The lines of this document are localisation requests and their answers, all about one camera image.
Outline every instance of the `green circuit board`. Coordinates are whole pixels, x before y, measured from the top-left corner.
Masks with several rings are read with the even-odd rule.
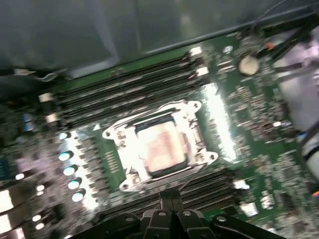
[[[307,174],[297,156],[296,141],[287,137],[287,129],[279,127],[267,132],[270,122],[289,120],[289,116],[282,109],[285,102],[272,62],[269,58],[261,59],[259,72],[250,77],[243,76],[237,69],[243,54],[248,50],[263,47],[264,43],[262,39],[242,40],[240,32],[235,32],[71,81],[56,87],[53,92],[60,94],[78,89],[111,77],[114,72],[141,69],[181,56],[185,51],[200,46],[211,83],[196,91],[172,95],[148,107],[180,99],[201,101],[203,106],[196,116],[202,137],[207,149],[219,154],[219,159],[208,170],[218,167],[238,169],[239,178],[244,179],[250,186],[241,204],[247,207],[254,204],[252,210],[256,212],[252,213],[253,216],[248,216],[240,210],[240,205],[237,205],[237,216],[259,226],[277,228],[278,233],[284,236],[294,229],[294,224],[300,225],[303,218],[302,222],[308,226],[297,229],[299,231],[296,233],[306,233],[306,228],[317,226],[317,216],[314,213],[317,211],[317,203],[306,188],[301,186]],[[104,162],[111,195],[114,197],[120,194],[118,186],[125,175],[114,143],[103,139],[101,134],[118,119],[106,117],[77,130],[95,138],[101,157],[104,158],[110,153],[112,160],[116,162],[119,170],[117,168],[115,172],[107,160]],[[289,216],[286,202],[281,197],[284,192],[291,196],[299,208],[293,216]],[[205,215],[209,218],[220,211],[206,211]]]
[[[50,153],[47,154],[51,155],[48,158],[55,157],[54,160],[58,161],[57,155],[52,156],[53,152],[72,150],[73,158],[61,164],[63,167],[72,164],[79,166],[80,173],[76,176],[82,177],[81,187],[86,190],[86,197],[97,193],[96,188],[91,185],[99,183],[99,187],[102,187],[101,193],[93,196],[93,202],[90,201],[90,205],[85,206],[87,211],[84,213],[83,208],[79,204],[75,206],[71,200],[74,192],[67,189],[72,177],[66,178],[64,175],[55,174],[53,177],[58,187],[52,190],[52,195],[60,195],[56,200],[63,202],[70,214],[59,226],[64,230],[77,228],[92,220],[96,212],[105,213],[105,218],[109,218],[126,209],[133,213],[153,209],[158,204],[157,195],[160,190],[183,185],[191,178],[178,178],[148,191],[123,192],[119,186],[126,175],[118,147],[113,140],[103,137],[106,129],[125,117],[184,100],[201,102],[201,108],[196,112],[200,138],[207,151],[218,154],[218,159],[197,175],[194,184],[181,192],[183,197],[191,190],[197,190],[193,196],[185,196],[185,205],[191,205],[191,209],[199,209],[208,219],[222,212],[228,213],[231,207],[233,216],[284,237],[318,238],[317,199],[309,194],[305,186],[305,180],[309,175],[297,154],[295,135],[291,135],[294,127],[289,124],[289,114],[285,111],[286,104],[272,67],[273,63],[268,57],[258,59],[258,72],[252,76],[243,75],[238,70],[239,61],[248,52],[262,49],[265,43],[262,34],[260,37],[242,37],[241,32],[234,32],[70,80],[49,89],[55,117],[59,120],[58,133],[67,132],[68,138],[60,140],[57,148],[48,147]],[[181,79],[179,82],[183,83],[179,85],[168,83],[166,78],[156,78],[168,76],[168,72],[161,72],[162,75],[155,74],[153,82],[148,82],[151,90],[141,88],[141,91],[150,95],[150,99],[153,99],[153,96],[149,91],[159,90],[161,97],[155,98],[156,100],[132,103],[130,100],[133,93],[130,91],[118,93],[108,100],[102,97],[103,94],[111,94],[107,87],[112,86],[110,91],[113,88],[121,90],[122,87],[125,88],[125,84],[131,84],[123,80],[123,74],[142,71],[172,59],[182,59],[186,52],[196,47],[201,49],[200,56],[208,68],[209,82],[194,85],[192,80],[184,82],[184,79]],[[189,71],[194,70],[194,67],[191,65]],[[184,68],[172,69],[173,71],[184,74]],[[139,86],[138,77],[134,80],[137,82],[134,87],[142,86]],[[124,110],[116,111],[114,105],[117,101],[122,103],[121,107]],[[131,104],[135,104],[136,107],[125,106]],[[117,113],[108,114],[105,109]],[[274,126],[277,122],[285,122],[286,126]],[[30,139],[51,136],[49,133],[40,135],[38,132],[30,136]],[[9,158],[12,148],[15,152],[21,149],[22,155],[28,154],[26,148],[13,145],[6,149]],[[97,160],[99,165],[90,164],[93,160]],[[47,164],[41,166],[41,163],[33,163],[32,166],[46,168],[47,171],[52,170],[55,173],[55,168],[61,166],[55,161],[50,167]],[[105,178],[102,183],[105,187],[101,186],[101,180],[90,181],[88,175],[93,174],[92,168],[94,172],[97,171],[96,168],[102,172]],[[233,182],[244,182],[247,188],[239,192]],[[134,206],[134,202],[143,198],[145,201]],[[201,198],[207,198],[204,206],[200,203]],[[74,212],[80,210],[81,219],[75,218]]]

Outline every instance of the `cable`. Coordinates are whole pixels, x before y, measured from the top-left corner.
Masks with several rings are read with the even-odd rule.
[[[303,67],[304,67],[304,64],[302,62],[299,62],[299,63],[295,63],[288,66],[275,67],[274,69],[276,72],[287,72],[287,71],[299,70]]]
[[[319,133],[319,120],[314,123],[313,126],[311,126],[307,131],[306,131],[306,135],[303,138],[303,140],[300,142],[300,148],[302,149],[303,146],[309,141],[311,140],[317,133]]]
[[[261,14],[253,23],[251,26],[249,33],[252,34],[257,24],[272,10],[274,10],[276,7],[280,6],[281,4],[287,2],[288,0],[281,0],[280,2],[276,3],[275,5],[272,5],[269,9],[267,9],[263,14]]]
[[[305,161],[307,162],[315,153],[319,152],[319,145],[314,147],[307,155],[304,157]]]

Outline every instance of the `motherboard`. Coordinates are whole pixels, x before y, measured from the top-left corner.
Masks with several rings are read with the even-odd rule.
[[[1,105],[0,238],[142,217],[168,188],[208,219],[318,238],[273,62],[252,54],[265,44],[234,32]]]

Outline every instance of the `chip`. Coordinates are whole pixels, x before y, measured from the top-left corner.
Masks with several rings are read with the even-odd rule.
[[[148,172],[168,169],[185,161],[185,142],[173,121],[143,129],[137,136],[141,143],[140,157]]]

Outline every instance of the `cpu socket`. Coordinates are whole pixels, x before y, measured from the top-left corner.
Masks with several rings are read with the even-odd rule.
[[[200,137],[199,101],[178,101],[117,121],[102,137],[114,140],[125,171],[122,191],[143,191],[197,172],[217,159]]]

